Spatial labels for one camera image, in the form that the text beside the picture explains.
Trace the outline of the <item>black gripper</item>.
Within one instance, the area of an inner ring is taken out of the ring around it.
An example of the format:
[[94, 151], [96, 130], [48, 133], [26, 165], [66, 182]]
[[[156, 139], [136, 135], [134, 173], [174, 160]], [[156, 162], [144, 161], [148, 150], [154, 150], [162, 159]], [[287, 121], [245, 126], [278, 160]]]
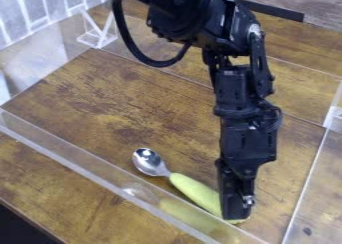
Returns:
[[259, 167], [277, 160], [283, 113], [271, 104], [235, 109], [217, 105], [215, 115], [221, 118], [221, 152], [215, 162], [221, 215], [225, 220], [245, 220], [255, 204], [253, 179]]

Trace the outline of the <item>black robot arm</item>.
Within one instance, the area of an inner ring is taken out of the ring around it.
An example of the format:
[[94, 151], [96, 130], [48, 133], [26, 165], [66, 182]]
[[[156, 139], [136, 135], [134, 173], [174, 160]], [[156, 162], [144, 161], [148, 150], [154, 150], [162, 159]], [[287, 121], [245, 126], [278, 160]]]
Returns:
[[179, 62], [191, 47], [202, 49], [221, 118], [217, 160], [221, 215], [246, 219], [255, 204], [258, 168], [277, 159], [283, 113], [266, 97], [274, 93], [265, 49], [265, 32], [255, 15], [237, 0], [138, 0], [148, 6], [152, 33], [182, 49], [158, 61], [140, 51], [128, 31], [123, 0], [112, 12], [124, 44], [144, 64], [162, 68]]

